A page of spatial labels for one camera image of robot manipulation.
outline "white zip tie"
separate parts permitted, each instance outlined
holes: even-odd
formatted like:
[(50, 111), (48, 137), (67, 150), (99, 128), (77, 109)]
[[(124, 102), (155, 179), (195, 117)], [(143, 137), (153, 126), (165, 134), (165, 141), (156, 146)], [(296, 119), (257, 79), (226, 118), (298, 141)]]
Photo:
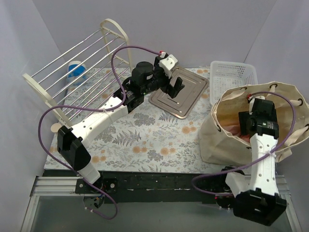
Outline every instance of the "white zip tie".
[(272, 152), (270, 152), (270, 151), (267, 151), (266, 154), (269, 154), (269, 155), (272, 156), (273, 158), (276, 158), (276, 157), (277, 157), (274, 153), (272, 153)]

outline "white wall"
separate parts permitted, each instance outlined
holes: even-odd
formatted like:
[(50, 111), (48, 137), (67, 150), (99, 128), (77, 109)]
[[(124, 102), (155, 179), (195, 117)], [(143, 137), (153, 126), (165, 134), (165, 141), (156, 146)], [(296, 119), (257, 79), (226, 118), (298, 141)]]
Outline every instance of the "white wall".
[[(261, 29), (246, 63), (256, 67), (260, 83), (296, 85), (309, 102), (309, 1), (280, 0)], [(303, 231), (309, 231), (309, 141), (280, 163)]]
[[(31, 0), (0, 0), (0, 231), (20, 230), (31, 188), (46, 154), (38, 142), (43, 102), (22, 78), (59, 55)], [(43, 141), (50, 146), (53, 117), (45, 120)]]
[[(61, 52), (111, 18), (131, 44), (166, 50), (185, 67), (213, 60), (243, 62), (275, 1), (33, 0)], [(153, 59), (133, 52), (135, 63)]]

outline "table surface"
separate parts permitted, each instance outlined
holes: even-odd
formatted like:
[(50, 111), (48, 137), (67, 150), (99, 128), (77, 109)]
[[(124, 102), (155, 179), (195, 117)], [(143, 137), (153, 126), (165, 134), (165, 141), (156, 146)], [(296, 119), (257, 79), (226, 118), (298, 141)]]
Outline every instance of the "table surface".
[[(188, 70), (207, 79), (210, 77), (209, 69), (206, 67)], [(87, 85), (81, 86), (67, 97), (65, 104), (73, 102), (108, 72), (110, 69), (103, 69), (92, 81), (87, 81)], [(129, 76), (130, 71), (127, 71), (123, 78)], [(111, 75), (102, 86), (113, 78), (114, 76)], [(89, 108), (98, 106), (108, 97), (109, 93), (118, 88), (117, 84), (112, 85), (107, 92), (101, 95), (101, 98), (89, 105)], [(114, 122), (95, 138), (87, 149), (92, 157), (91, 162), (100, 171), (165, 173), (215, 173), (220, 171), (223, 168), (222, 165), (205, 163), (200, 155), (198, 131), (211, 110), (209, 91), (208, 87), (185, 119), (178, 119), (152, 105), (148, 102), (149, 95), (145, 96), (142, 105), (126, 117)], [(88, 112), (81, 112), (72, 120), (73, 123), (80, 122), (87, 114)], [(65, 161), (56, 150), (56, 134), (50, 151)], [(47, 157), (44, 168), (66, 169), (51, 157)]]

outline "drawstring bag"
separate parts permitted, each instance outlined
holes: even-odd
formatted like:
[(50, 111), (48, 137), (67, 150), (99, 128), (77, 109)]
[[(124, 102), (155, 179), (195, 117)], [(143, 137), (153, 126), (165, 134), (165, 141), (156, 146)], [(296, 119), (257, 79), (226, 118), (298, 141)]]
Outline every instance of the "drawstring bag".
[[(228, 128), (239, 127), (238, 113), (249, 110), (247, 96), (259, 91), (279, 93), (295, 106), (296, 123), (293, 133), (282, 147), (276, 151), (276, 162), (292, 154), (291, 148), (309, 137), (309, 106), (293, 85), (270, 82), (267, 84), (237, 87), (227, 90), (213, 105), (211, 112), (199, 131), (201, 156), (204, 162), (223, 165), (244, 165), (252, 162), (251, 146), (248, 139), (233, 135)], [(280, 143), (287, 135), (292, 123), (292, 109), (282, 98), (272, 94), (262, 94), (273, 101), (277, 111)]]

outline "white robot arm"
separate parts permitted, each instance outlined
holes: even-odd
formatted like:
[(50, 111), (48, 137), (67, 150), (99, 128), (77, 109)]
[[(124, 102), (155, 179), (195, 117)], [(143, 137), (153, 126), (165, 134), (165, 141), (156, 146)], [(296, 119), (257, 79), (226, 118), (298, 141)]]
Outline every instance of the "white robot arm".
[[(251, 99), (249, 111), (239, 112), (242, 135), (249, 134), (252, 161), (276, 147), (279, 137), (277, 114), (272, 101), (264, 97)], [(286, 200), (280, 198), (275, 178), (275, 154), (270, 154), (252, 166), (250, 184), (244, 175), (228, 173), (225, 179), (235, 201), (234, 215), (264, 225), (271, 225), (286, 209)]]
[(95, 184), (100, 179), (100, 173), (90, 162), (91, 157), (86, 148), (113, 122), (142, 104), (145, 94), (160, 88), (171, 98), (175, 98), (184, 88), (180, 77), (177, 78), (174, 86), (170, 84), (171, 74), (177, 64), (177, 59), (165, 52), (155, 58), (154, 65), (149, 62), (138, 63), (132, 71), (132, 76), (123, 82), (126, 100), (120, 107), (104, 112), (104, 109), (122, 102), (124, 97), (121, 89), (116, 91), (114, 96), (101, 107), (102, 113), (93, 113), (70, 129), (65, 126), (59, 129), (57, 136), (59, 153), (89, 183)]

